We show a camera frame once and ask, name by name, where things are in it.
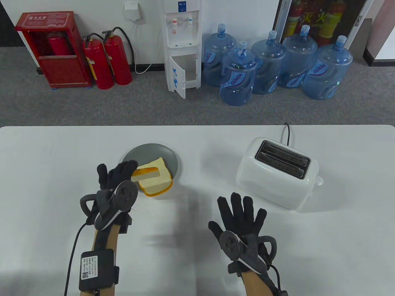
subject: bread slice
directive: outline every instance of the bread slice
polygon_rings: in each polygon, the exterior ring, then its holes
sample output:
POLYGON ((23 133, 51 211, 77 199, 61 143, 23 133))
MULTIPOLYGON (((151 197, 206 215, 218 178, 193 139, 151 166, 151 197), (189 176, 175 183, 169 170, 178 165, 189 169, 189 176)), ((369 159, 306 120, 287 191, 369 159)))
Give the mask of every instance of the bread slice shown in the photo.
POLYGON ((166 168, 163 158, 158 158, 146 165, 141 165, 138 169, 146 169, 150 167, 157 167, 159 170, 159 177, 144 179, 139 181, 141 190, 146 196, 152 197, 165 193, 173 185, 173 180, 169 170, 166 168))
POLYGON ((138 182, 141 180, 151 179, 159 176, 160 176, 159 169, 157 167, 149 167, 146 169, 135 170, 130 180, 132 182, 138 182))

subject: water dispenser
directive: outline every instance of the water dispenser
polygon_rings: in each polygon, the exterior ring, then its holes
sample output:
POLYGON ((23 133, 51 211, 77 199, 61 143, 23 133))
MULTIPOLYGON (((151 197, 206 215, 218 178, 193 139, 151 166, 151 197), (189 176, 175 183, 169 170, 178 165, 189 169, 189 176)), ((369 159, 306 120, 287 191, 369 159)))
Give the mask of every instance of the water dispenser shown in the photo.
POLYGON ((201 0, 160 3, 167 86, 185 99, 201 85, 201 0))

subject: gray carpet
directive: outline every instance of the gray carpet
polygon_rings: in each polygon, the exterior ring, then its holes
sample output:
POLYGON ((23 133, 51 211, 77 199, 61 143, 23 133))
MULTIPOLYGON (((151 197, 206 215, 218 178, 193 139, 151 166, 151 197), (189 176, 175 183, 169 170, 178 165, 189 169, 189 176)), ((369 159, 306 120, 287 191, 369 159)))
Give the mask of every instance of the gray carpet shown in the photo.
POLYGON ((167 90, 164 72, 134 74, 128 86, 110 90, 52 91, 22 47, 0 48, 0 126, 24 125, 214 125, 391 124, 395 125, 395 67, 354 62, 337 94, 315 101, 300 90, 277 88, 231 107, 218 89, 187 90, 187 99, 167 90))

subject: baseboard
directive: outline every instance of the baseboard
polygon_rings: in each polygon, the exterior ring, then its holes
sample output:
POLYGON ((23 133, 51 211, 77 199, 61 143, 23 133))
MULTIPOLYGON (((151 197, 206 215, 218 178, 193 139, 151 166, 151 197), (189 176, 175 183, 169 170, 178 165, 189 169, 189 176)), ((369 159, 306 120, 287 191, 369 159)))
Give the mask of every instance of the baseboard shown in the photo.
POLYGON ((363 58, 368 63, 369 67, 394 67, 395 60, 375 60, 369 50, 365 48, 363 58))
MULTIPOLYGON (((143 72, 145 69, 148 68, 148 66, 149 66, 149 64, 139 64, 139 65, 136 65, 136 70, 137 70, 137 72, 143 72)), ((129 65, 129 67, 130 67, 130 71, 134 72, 134 65, 129 65)), ((164 71, 164 70, 165 70, 165 64, 152 64, 150 66, 150 68, 147 70, 147 72, 164 71)), ((40 67, 37 67, 36 71, 40 75, 44 74, 40 67)))

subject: red cabinet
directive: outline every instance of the red cabinet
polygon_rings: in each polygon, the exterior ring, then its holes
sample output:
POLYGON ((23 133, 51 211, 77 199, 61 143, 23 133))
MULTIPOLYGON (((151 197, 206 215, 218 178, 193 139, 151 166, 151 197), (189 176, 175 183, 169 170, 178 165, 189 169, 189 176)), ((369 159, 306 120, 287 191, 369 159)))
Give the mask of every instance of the red cabinet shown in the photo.
POLYGON ((23 13, 15 28, 25 36, 52 88, 92 86, 74 12, 23 13))

